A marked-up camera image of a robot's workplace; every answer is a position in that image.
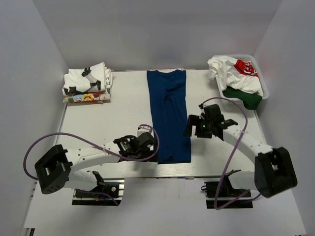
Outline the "white and green t-shirt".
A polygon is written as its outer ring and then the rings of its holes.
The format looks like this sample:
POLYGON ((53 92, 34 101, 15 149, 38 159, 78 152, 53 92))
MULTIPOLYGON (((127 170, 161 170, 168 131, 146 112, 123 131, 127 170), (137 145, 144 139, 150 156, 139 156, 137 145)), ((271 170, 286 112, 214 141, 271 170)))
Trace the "white and green t-shirt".
POLYGON ((213 56, 207 61, 209 76, 218 82, 226 98, 236 98, 248 110, 256 110, 263 98, 258 72, 253 61, 230 56, 213 56))

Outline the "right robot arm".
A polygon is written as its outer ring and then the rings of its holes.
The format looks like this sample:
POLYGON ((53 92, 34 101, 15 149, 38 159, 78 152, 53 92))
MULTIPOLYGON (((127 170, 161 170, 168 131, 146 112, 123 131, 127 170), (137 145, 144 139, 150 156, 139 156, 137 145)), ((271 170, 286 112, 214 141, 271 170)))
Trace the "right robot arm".
POLYGON ((229 172, 224 176, 233 189, 256 190, 270 198, 297 186, 298 180, 288 150, 264 144, 245 131, 232 119, 225 119, 217 104, 203 106, 201 115, 189 115, 185 136, 218 137, 228 143, 253 164, 254 171, 229 172))

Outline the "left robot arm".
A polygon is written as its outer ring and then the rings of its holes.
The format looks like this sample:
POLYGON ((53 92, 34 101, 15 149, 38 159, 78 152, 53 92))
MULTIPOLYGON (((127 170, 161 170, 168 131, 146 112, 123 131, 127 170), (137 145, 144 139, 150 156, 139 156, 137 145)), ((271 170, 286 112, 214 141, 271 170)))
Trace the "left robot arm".
POLYGON ((149 161, 156 157, 158 148, 159 139, 149 132, 138 137, 126 135, 101 147, 65 149, 55 145, 34 167, 42 194, 52 194, 62 188, 92 192, 104 186, 101 175, 92 167, 120 160, 149 161))

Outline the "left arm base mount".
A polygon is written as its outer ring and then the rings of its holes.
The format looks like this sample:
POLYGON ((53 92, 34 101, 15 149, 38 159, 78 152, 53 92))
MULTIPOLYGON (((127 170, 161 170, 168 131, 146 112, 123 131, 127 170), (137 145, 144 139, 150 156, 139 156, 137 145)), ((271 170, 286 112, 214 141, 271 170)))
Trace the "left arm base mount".
POLYGON ((117 207, 123 198, 124 179, 104 179, 104 184, 89 193, 74 191, 73 206, 114 206, 117 207))

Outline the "blue t-shirt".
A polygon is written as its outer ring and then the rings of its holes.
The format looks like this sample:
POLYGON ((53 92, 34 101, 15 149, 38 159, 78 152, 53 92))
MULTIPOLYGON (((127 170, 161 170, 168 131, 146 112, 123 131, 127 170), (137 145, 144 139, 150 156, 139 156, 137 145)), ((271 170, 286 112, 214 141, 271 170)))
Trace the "blue t-shirt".
POLYGON ((184 135, 188 123, 186 79, 184 70, 147 71, 153 128, 160 141, 160 164, 191 162, 190 137, 184 135))

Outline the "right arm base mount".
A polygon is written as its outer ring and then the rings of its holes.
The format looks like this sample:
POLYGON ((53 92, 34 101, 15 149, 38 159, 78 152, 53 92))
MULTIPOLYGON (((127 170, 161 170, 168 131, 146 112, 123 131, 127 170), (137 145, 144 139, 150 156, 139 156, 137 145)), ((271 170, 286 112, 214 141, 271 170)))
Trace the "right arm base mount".
MULTIPOLYGON (((209 181, 209 182, 204 182, 204 184, 201 186, 201 191, 204 192, 206 196, 207 209, 214 209, 215 193, 216 193, 217 185, 218 185, 218 182, 209 181)), ((223 183, 219 191, 217 207, 221 207, 222 205, 233 200, 234 198, 239 197, 243 193, 246 193, 246 194, 240 197, 235 202, 228 205, 226 208, 229 208, 229 209, 253 208, 252 195, 250 192, 247 192, 245 189, 233 189, 227 183, 223 183)))

